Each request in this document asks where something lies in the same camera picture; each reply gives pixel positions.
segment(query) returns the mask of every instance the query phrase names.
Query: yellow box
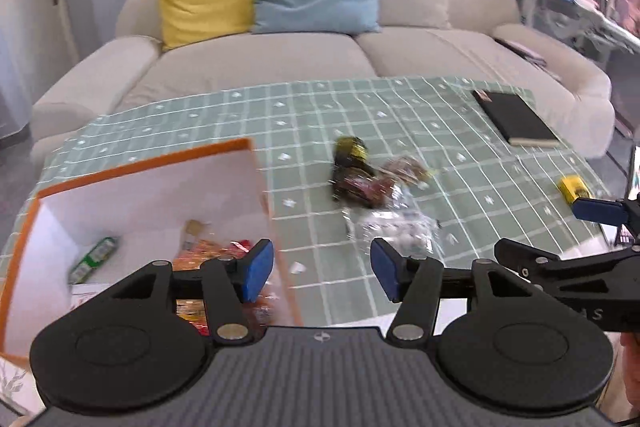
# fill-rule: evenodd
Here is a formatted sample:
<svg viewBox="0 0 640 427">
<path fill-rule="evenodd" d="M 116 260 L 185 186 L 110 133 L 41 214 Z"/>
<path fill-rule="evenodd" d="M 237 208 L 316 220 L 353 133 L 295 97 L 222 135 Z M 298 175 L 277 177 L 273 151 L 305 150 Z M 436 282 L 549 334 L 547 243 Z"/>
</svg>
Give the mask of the yellow box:
<svg viewBox="0 0 640 427">
<path fill-rule="evenodd" d="M 558 188 L 564 196 L 564 201 L 571 206 L 578 198 L 593 198 L 587 185 L 577 175 L 565 176 L 558 182 Z"/>
</svg>

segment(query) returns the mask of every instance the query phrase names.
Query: sofa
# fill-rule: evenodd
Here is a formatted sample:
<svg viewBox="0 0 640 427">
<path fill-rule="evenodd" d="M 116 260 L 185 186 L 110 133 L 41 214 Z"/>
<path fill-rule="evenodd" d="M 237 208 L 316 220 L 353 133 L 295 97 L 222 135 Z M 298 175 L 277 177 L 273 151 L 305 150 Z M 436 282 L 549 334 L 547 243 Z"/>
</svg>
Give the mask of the sofa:
<svg viewBox="0 0 640 427">
<path fill-rule="evenodd" d="M 423 0 L 411 0 L 420 4 Z M 47 155 L 101 114 L 242 86 L 377 76 L 460 76 L 530 89 L 539 115 L 581 155 L 602 156 L 614 110 L 610 80 L 564 44 L 524 27 L 516 0 L 446 0 L 447 28 L 385 24 L 347 36 L 236 34 L 162 50 L 159 0 L 127 0 L 116 37 L 77 64 L 34 105 L 31 158 Z M 406 0 L 380 0 L 381 10 Z M 517 41 L 545 57 L 560 80 L 494 41 Z"/>
</svg>

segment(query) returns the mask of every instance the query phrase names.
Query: books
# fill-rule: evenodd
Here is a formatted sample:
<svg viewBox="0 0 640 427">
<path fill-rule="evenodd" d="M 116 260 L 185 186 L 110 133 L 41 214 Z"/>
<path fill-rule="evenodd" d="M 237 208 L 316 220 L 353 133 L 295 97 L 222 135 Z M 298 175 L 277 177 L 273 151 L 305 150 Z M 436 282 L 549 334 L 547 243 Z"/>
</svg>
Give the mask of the books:
<svg viewBox="0 0 640 427">
<path fill-rule="evenodd" d="M 530 50 L 526 46 L 523 46 L 519 42 L 508 41 L 506 39 L 501 39 L 500 37 L 494 37 L 494 41 L 498 42 L 498 44 L 504 46 L 509 51 L 512 51 L 518 57 L 524 58 L 527 62 L 530 62 L 534 66 L 540 66 L 542 68 L 546 68 L 546 60 L 540 54 L 537 54 L 535 51 Z"/>
<path fill-rule="evenodd" d="M 480 107 L 510 145 L 558 147 L 558 137 L 517 94 L 474 91 Z"/>
</svg>

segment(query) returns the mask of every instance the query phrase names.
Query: finger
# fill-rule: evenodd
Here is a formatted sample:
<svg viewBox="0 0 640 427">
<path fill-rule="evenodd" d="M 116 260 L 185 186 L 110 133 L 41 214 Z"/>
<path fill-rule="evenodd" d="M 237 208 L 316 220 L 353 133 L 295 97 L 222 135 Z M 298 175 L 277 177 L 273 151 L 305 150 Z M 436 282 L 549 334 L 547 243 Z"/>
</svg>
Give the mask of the finger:
<svg viewBox="0 0 640 427">
<path fill-rule="evenodd" d="M 22 416 L 18 418 L 15 422 L 13 422 L 9 427 L 24 427 L 29 423 L 31 418 L 29 416 Z"/>
<path fill-rule="evenodd" d="M 623 355 L 623 381 L 625 383 L 626 399 L 636 409 L 640 409 L 640 371 L 637 357 L 630 356 L 629 349 Z"/>
<path fill-rule="evenodd" d="M 620 335 L 620 344 L 623 346 L 633 346 L 636 343 L 636 338 L 633 333 L 622 333 Z"/>
<path fill-rule="evenodd" d="M 625 347 L 623 363 L 625 374 L 628 375 L 629 378 L 636 380 L 638 385 L 640 385 L 640 347 Z"/>
</svg>

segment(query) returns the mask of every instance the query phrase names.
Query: cardboard box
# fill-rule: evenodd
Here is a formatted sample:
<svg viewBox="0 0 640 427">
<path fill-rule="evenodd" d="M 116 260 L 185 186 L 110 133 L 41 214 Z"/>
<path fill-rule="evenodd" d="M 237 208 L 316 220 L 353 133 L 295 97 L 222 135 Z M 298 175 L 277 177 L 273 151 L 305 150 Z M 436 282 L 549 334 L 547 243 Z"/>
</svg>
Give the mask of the cardboard box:
<svg viewBox="0 0 640 427">
<path fill-rule="evenodd" d="M 1 356 L 24 365 L 42 328 L 72 305 L 76 262 L 103 237 L 118 251 L 87 282 L 113 284 L 145 264 L 171 261 L 189 219 L 212 223 L 218 242 L 261 238 L 276 246 L 270 289 L 278 324 L 299 324 L 271 226 L 264 179 L 249 139 L 180 151 L 41 190 L 16 242 L 0 298 Z"/>
</svg>

